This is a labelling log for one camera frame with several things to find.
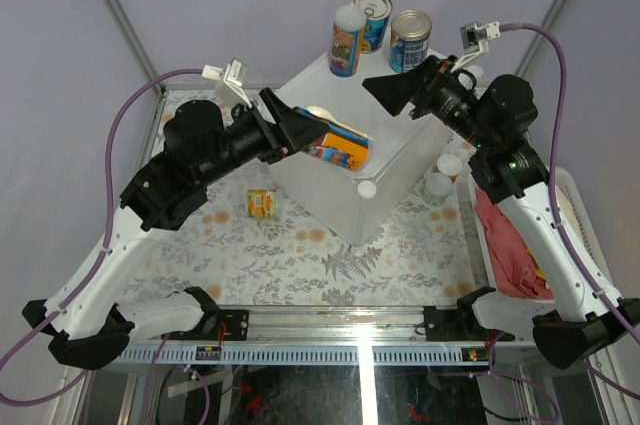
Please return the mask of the white lid orange can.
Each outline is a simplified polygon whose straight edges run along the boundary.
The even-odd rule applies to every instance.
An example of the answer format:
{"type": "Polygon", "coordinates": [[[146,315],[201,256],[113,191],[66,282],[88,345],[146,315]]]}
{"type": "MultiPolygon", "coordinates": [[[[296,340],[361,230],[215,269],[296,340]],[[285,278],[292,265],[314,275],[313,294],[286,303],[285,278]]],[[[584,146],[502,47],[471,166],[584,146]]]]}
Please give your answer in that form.
{"type": "Polygon", "coordinates": [[[336,10],[328,54],[329,69],[334,75],[350,77],[356,73],[366,21],[365,12],[354,4],[336,10]]]}

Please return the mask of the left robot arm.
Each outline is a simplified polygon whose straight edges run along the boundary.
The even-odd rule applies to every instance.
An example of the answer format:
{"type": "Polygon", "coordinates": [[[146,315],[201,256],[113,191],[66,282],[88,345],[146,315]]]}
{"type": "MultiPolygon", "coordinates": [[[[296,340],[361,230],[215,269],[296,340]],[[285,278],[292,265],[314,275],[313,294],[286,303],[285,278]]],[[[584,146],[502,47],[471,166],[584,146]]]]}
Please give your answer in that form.
{"type": "Polygon", "coordinates": [[[118,298],[151,251],[207,202],[210,185],[254,159],[276,163],[328,133],[327,123],[287,106],[271,89],[259,96],[271,117],[238,103],[230,125],[212,101],[179,106],[164,126],[163,150],[134,175],[111,212],[105,241],[55,296],[25,305],[23,317],[50,336],[58,363],[93,371],[140,340],[218,334],[220,308],[200,287],[141,305],[118,298]]]}

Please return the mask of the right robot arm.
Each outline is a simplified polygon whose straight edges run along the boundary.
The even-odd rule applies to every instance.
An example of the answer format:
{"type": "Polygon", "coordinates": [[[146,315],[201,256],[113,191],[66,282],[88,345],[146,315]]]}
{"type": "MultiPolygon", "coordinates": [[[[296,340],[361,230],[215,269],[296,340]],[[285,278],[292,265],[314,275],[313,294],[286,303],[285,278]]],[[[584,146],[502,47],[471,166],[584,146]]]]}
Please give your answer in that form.
{"type": "Polygon", "coordinates": [[[555,181],[524,134],[537,118],[527,81],[495,78],[481,96],[459,80],[451,58],[430,56],[402,74],[367,78],[363,87],[392,116],[411,105],[470,143],[471,175],[515,227],[550,285],[553,302],[477,292],[456,314],[458,332],[478,339],[490,329],[531,340],[553,366],[566,369],[639,326],[639,301],[607,279],[558,208],[555,181]]]}

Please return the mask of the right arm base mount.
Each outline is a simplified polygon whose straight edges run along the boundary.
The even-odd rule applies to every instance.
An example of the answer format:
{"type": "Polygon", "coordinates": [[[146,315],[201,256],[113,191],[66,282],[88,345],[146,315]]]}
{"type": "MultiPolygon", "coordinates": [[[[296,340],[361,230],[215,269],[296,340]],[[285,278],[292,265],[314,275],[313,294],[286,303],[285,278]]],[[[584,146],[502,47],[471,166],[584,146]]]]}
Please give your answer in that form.
{"type": "Polygon", "coordinates": [[[459,299],[455,306],[424,306],[414,332],[428,342],[488,342],[498,334],[479,323],[466,299],[459,299]]]}

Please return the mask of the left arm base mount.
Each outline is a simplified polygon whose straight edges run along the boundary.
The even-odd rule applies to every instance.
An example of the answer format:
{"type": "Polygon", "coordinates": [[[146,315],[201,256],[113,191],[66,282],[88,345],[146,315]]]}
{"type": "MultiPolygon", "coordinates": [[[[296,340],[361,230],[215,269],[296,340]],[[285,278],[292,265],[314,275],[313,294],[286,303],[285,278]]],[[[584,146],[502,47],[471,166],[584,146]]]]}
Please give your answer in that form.
{"type": "Polygon", "coordinates": [[[222,309],[215,321],[180,334],[182,340],[214,341],[216,343],[246,341],[249,331],[250,312],[243,309],[222,309]]]}

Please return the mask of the blue soup can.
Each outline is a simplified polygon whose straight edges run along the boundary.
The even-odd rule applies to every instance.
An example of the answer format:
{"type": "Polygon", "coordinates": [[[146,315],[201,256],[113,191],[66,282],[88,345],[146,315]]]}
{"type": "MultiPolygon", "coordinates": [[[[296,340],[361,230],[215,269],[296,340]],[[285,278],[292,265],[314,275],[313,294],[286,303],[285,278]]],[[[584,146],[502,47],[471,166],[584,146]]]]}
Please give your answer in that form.
{"type": "Polygon", "coordinates": [[[361,52],[377,52],[384,40],[388,21],[393,10],[392,0],[354,0],[354,5],[363,10],[367,21],[364,27],[361,52]]]}
{"type": "Polygon", "coordinates": [[[424,11],[405,10],[393,18],[389,63],[394,72],[408,72],[426,60],[431,31],[431,18],[424,11]]]}

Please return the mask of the white lid yellow jar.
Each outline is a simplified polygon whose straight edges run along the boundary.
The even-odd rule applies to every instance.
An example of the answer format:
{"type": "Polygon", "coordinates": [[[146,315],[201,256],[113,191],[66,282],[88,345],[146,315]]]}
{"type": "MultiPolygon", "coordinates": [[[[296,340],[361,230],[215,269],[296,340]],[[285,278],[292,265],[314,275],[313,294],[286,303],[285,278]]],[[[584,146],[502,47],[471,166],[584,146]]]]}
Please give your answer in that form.
{"type": "Polygon", "coordinates": [[[439,173],[448,176],[452,182],[462,173],[464,166],[461,159],[453,154],[442,154],[436,161],[439,173]]]}

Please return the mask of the clear lid green jar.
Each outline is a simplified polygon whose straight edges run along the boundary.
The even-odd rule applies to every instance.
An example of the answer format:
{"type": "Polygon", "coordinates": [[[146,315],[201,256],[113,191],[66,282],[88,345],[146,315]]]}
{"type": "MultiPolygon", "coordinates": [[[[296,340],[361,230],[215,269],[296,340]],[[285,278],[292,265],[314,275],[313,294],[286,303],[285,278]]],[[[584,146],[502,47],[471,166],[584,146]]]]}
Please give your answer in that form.
{"type": "Polygon", "coordinates": [[[453,189],[451,178],[440,172],[431,172],[424,177],[423,200],[427,205],[441,205],[453,189]]]}

